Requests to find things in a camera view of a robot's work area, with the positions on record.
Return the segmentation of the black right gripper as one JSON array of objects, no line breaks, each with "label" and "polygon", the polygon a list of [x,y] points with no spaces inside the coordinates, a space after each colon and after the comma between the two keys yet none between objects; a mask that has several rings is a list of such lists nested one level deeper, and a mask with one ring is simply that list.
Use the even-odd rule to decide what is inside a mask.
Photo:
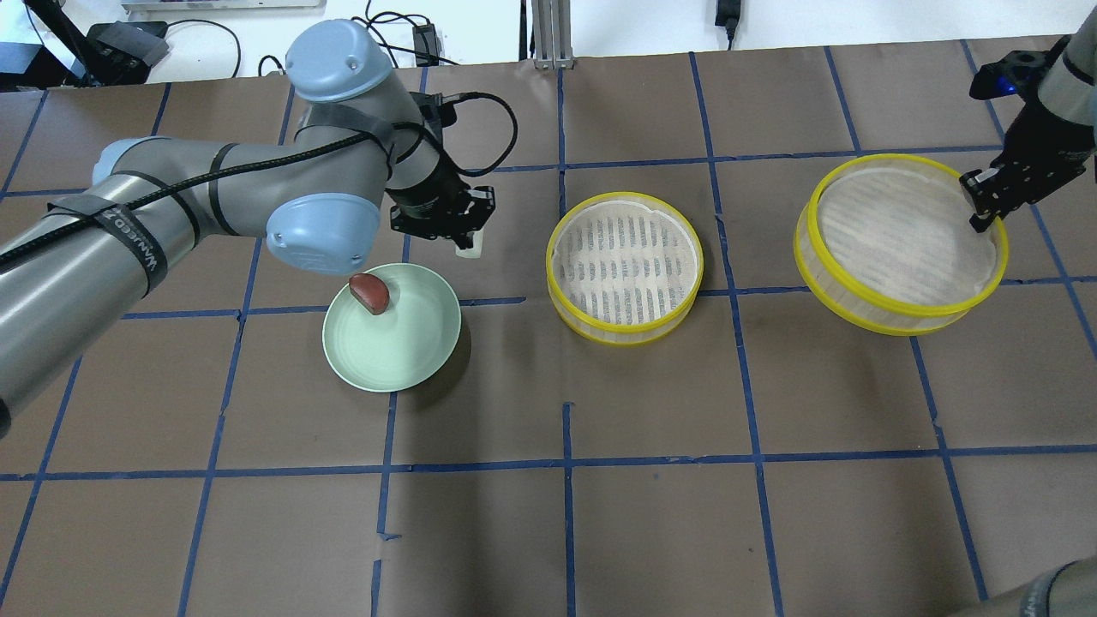
[{"label": "black right gripper", "polygon": [[1015,117],[1003,152],[986,169],[960,176],[973,207],[970,225],[985,233],[996,218],[1052,195],[1086,170],[1094,155],[1094,128],[1055,116]]}]

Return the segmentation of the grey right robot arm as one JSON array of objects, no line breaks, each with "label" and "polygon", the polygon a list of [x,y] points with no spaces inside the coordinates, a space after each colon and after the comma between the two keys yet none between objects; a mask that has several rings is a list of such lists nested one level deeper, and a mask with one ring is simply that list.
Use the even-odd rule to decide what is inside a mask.
[{"label": "grey right robot arm", "polygon": [[968,96],[1018,96],[1024,102],[1000,154],[983,171],[960,178],[973,207],[970,224],[983,233],[1072,183],[1094,157],[1094,13],[1050,51],[1013,51],[983,65]]}]

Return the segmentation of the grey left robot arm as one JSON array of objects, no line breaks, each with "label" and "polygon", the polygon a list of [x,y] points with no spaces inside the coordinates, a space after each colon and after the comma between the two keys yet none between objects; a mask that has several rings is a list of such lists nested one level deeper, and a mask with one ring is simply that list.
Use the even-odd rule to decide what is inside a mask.
[{"label": "grey left robot arm", "polygon": [[495,192],[470,186],[441,132],[454,105],[486,93],[411,93],[344,19],[302,32],[285,67],[307,105],[289,144],[115,141],[89,188],[3,247],[3,431],[211,235],[263,239],[279,261],[325,276],[360,271],[382,226],[478,249]]}]

